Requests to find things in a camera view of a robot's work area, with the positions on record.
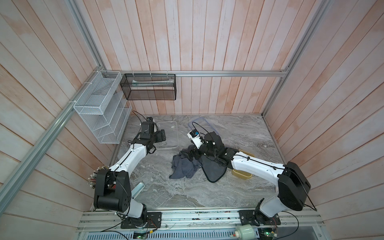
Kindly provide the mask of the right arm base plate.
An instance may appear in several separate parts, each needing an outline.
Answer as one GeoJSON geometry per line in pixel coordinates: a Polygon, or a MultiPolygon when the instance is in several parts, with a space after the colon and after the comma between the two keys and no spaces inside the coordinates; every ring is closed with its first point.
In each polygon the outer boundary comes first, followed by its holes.
{"type": "Polygon", "coordinates": [[[240,210],[239,217],[242,226],[278,226],[281,225],[280,217],[276,214],[274,217],[269,218],[264,216],[260,211],[256,210],[240,210]]]}

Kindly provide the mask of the clear lunch box blue rim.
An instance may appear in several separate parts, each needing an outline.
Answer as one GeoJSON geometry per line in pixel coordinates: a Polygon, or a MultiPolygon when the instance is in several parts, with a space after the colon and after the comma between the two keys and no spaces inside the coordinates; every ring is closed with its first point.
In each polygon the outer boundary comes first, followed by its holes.
{"type": "Polygon", "coordinates": [[[159,150],[171,150],[179,148],[178,124],[176,121],[165,121],[157,123],[161,130],[165,131],[166,140],[156,143],[159,150]]]}

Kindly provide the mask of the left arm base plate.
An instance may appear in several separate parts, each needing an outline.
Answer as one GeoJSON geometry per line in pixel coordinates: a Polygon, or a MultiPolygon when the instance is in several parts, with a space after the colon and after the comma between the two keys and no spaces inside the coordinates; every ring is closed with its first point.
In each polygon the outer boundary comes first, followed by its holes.
{"type": "Polygon", "coordinates": [[[121,223],[121,229],[158,229],[161,227],[162,213],[161,212],[149,212],[143,213],[139,218],[127,217],[121,223]]]}

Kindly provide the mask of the dark grey cloth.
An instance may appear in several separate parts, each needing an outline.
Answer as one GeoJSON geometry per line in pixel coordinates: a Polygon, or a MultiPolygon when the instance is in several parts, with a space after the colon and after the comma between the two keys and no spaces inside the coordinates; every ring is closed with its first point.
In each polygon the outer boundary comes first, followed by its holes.
{"type": "Polygon", "coordinates": [[[191,179],[195,173],[202,167],[193,155],[194,145],[190,145],[182,149],[177,155],[173,156],[172,170],[173,173],[169,176],[170,179],[191,179]]]}

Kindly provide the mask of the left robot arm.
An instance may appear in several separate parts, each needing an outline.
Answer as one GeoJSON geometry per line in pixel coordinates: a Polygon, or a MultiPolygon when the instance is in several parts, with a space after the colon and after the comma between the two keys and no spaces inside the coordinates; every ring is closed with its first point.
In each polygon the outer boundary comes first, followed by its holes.
{"type": "Polygon", "coordinates": [[[156,151],[155,144],[165,140],[165,131],[159,129],[152,117],[142,122],[138,134],[123,157],[113,166],[97,171],[94,207],[146,222],[147,208],[133,199],[130,176],[143,158],[156,151]]]}

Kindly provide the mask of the yellow lunch box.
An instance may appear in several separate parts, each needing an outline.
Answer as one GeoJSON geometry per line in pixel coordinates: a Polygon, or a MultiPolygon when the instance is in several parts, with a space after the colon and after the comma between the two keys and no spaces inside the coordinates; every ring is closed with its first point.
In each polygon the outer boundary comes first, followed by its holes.
{"type": "MultiPolygon", "coordinates": [[[[244,153],[250,157],[255,157],[255,155],[248,153],[246,151],[240,150],[241,153],[244,153]]],[[[237,178],[243,179],[243,180],[248,180],[250,179],[253,175],[248,172],[240,171],[240,170],[232,170],[231,171],[232,175],[234,175],[237,178]]]]}

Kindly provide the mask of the clear lunch box lid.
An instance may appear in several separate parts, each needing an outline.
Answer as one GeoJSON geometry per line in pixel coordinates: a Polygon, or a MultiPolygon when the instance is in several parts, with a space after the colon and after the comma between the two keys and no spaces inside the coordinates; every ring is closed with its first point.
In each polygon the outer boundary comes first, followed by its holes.
{"type": "Polygon", "coordinates": [[[211,120],[208,120],[206,117],[195,116],[188,123],[190,130],[193,130],[196,126],[199,132],[202,131],[203,134],[206,134],[207,132],[203,130],[199,125],[205,128],[208,132],[215,132],[217,135],[220,134],[214,123],[211,120]]]}

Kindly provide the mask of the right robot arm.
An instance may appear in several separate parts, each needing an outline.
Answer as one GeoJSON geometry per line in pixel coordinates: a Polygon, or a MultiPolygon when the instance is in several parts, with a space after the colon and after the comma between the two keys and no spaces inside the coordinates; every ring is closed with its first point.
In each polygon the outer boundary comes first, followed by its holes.
{"type": "Polygon", "coordinates": [[[288,209],[301,211],[304,208],[311,185],[297,164],[267,162],[240,150],[225,147],[221,137],[215,132],[207,133],[202,138],[194,130],[188,137],[199,155],[204,155],[224,167],[260,177],[277,188],[275,195],[259,201],[255,209],[256,216],[272,218],[288,209]]]}

